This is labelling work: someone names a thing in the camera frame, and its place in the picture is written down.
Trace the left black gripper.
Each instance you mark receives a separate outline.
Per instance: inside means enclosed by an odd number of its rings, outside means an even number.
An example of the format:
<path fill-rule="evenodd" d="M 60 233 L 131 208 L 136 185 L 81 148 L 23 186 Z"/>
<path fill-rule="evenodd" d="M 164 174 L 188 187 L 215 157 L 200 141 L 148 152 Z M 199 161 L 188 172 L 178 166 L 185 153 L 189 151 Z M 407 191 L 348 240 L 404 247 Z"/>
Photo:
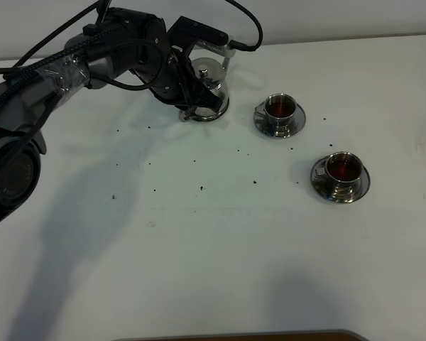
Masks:
<path fill-rule="evenodd" d="M 162 48 L 163 58 L 150 46 L 136 49 L 134 75 L 140 90 L 150 90 L 160 102 L 173 105 L 182 115 L 211 116 L 223 100 L 189 71 L 181 51 L 171 45 Z"/>

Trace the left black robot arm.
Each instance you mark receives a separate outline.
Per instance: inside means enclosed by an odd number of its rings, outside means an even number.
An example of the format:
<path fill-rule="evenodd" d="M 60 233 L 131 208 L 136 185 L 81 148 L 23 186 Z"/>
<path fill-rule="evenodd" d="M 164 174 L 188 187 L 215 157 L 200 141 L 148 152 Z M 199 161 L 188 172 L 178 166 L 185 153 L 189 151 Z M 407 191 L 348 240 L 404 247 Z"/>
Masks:
<path fill-rule="evenodd" d="M 49 116 L 82 89 L 107 85 L 132 90 L 118 81 L 125 72 L 140 80 L 138 91 L 178 109 L 207 108 L 218 112 L 222 99 L 195 74 L 190 53 L 205 42 L 223 48 L 225 32 L 180 17 L 167 28 L 157 16 L 94 5 L 97 21 L 65 47 L 31 65 L 3 71 L 0 83 L 0 221 L 21 206 L 40 176 L 46 152 L 41 129 Z"/>

